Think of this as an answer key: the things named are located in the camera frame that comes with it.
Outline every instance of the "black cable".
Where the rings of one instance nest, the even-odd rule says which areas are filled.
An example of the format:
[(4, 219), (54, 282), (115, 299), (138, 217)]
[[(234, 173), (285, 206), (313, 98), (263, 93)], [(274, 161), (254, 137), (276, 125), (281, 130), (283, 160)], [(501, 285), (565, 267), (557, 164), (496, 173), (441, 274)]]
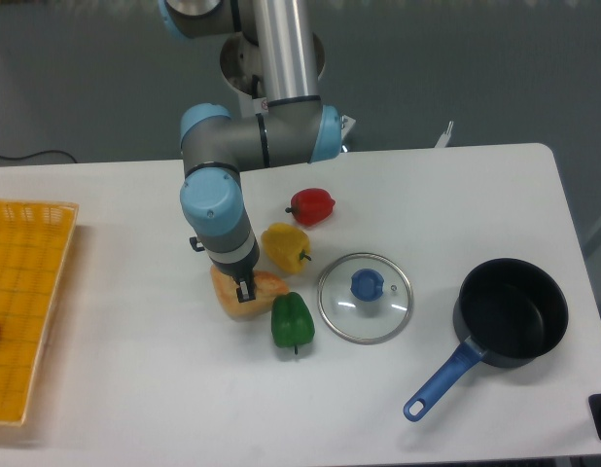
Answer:
[(78, 163), (76, 158), (74, 158), (71, 154), (69, 154), (67, 151), (61, 151), (60, 149), (48, 149), (46, 151), (39, 151), (38, 153), (28, 154), (26, 156), (20, 156), (18, 158), (11, 158), (9, 156), (1, 156), (0, 155), (0, 160), (2, 160), (2, 161), (25, 161), (27, 159), (36, 158), (37, 156), (43, 156), (45, 154), (61, 154), (61, 155), (65, 156), (66, 158), (71, 159), (71, 161), (73, 163)]

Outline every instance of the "green bell pepper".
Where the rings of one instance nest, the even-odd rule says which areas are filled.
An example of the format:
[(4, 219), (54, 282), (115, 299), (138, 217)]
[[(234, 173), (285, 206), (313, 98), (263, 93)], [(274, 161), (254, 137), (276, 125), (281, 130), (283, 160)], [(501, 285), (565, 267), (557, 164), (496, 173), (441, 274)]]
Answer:
[(315, 328), (309, 308), (296, 292), (274, 299), (270, 319), (272, 337), (277, 347), (294, 347), (298, 355), (299, 345), (313, 341)]

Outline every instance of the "yellow basket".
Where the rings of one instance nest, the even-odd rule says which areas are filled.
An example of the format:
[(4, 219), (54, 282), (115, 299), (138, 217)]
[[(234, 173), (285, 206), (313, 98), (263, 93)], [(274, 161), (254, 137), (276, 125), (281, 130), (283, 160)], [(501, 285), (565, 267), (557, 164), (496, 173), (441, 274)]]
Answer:
[(0, 423), (22, 425), (78, 204), (0, 199)]

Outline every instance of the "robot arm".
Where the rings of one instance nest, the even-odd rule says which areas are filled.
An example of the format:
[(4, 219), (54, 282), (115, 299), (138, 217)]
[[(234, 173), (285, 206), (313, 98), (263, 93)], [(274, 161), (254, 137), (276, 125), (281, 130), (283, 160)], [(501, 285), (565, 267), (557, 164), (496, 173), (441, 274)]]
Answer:
[[(252, 15), (236, 19), (240, 3), (246, 10), (251, 2), (165, 0), (160, 7), (167, 23), (176, 23), (184, 35), (198, 35), (198, 25), (207, 21), (210, 29), (241, 23), (243, 31), (257, 32), (268, 114), (233, 120), (224, 107), (200, 104), (181, 122), (186, 180), (180, 201), (196, 232), (194, 248), (205, 250), (221, 272), (233, 277), (238, 300), (245, 302), (255, 299), (253, 267), (260, 250), (244, 208), (240, 172), (336, 157), (341, 121), (318, 94), (305, 2), (253, 0)], [(231, 21), (217, 16), (227, 14)]]

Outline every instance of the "blue joint cap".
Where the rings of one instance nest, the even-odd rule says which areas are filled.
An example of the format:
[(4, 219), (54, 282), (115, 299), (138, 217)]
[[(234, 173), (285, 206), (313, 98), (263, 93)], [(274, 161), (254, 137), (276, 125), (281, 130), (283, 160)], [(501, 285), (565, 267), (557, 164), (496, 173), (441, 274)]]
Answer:
[(186, 136), (186, 133), (188, 133), (193, 126), (211, 117), (225, 117), (230, 119), (231, 114), (225, 107), (216, 104), (198, 104), (184, 112), (182, 122), (180, 123), (180, 146), (182, 145), (184, 136)]
[(341, 118), (335, 107), (322, 107), (322, 122), (309, 163), (334, 159), (341, 152)]
[(221, 168), (193, 172), (180, 190), (184, 217), (197, 235), (220, 236), (237, 225), (244, 212), (240, 187)]
[(382, 284), (385, 280), (377, 270), (359, 269), (352, 274), (350, 291), (357, 299), (373, 302), (382, 296)]
[(164, 21), (164, 27), (166, 27), (168, 32), (170, 32), (171, 36), (173, 36), (175, 39), (189, 39), (187, 36), (182, 34), (182, 31), (180, 31), (173, 22), (173, 18), (166, 9), (166, 2), (164, 0), (158, 0), (158, 9), (160, 11), (162, 21)]

